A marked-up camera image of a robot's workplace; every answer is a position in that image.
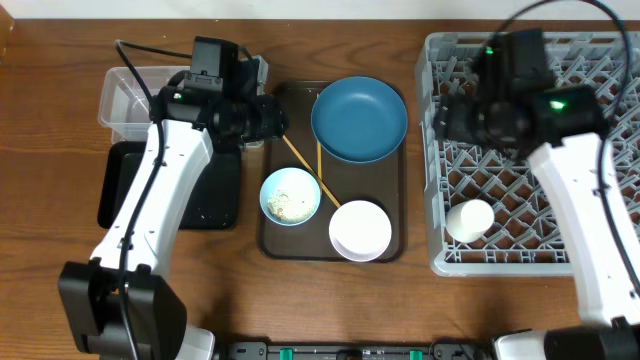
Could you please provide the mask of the blue plate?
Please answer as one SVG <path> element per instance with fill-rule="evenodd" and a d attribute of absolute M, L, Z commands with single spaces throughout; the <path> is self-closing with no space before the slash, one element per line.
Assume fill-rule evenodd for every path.
<path fill-rule="evenodd" d="M 373 163 L 404 141 L 409 119 L 400 94 L 370 77 L 348 77 L 318 95 L 310 125 L 324 150 L 349 163 Z"/>

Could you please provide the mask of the white cup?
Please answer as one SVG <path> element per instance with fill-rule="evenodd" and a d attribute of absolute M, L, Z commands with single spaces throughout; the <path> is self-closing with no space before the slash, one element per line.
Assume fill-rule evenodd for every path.
<path fill-rule="evenodd" d="M 445 229 L 455 241 L 471 243 L 490 229 L 495 215 L 489 203 L 473 199 L 453 206 L 445 220 Z"/>

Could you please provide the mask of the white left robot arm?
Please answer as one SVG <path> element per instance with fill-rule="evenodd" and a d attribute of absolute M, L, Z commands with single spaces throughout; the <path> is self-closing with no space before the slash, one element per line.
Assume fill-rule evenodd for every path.
<path fill-rule="evenodd" d="M 145 152 L 107 235 L 68 262 L 58 291 L 79 351 L 109 359 L 210 359 L 212 332 L 187 322 L 167 282 L 192 190 L 215 152 L 283 136 L 272 95 L 165 86 L 150 100 Z"/>

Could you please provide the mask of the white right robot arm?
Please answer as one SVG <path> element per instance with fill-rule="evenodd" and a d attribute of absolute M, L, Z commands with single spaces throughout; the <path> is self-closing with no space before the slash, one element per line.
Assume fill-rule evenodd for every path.
<path fill-rule="evenodd" d="M 569 255 L 581 318 L 578 327 L 499 336 L 494 357 L 637 358 L 639 240 L 595 91 L 556 85 L 539 29 L 494 33 L 472 70 L 475 92 L 441 99 L 435 134 L 527 159 Z"/>

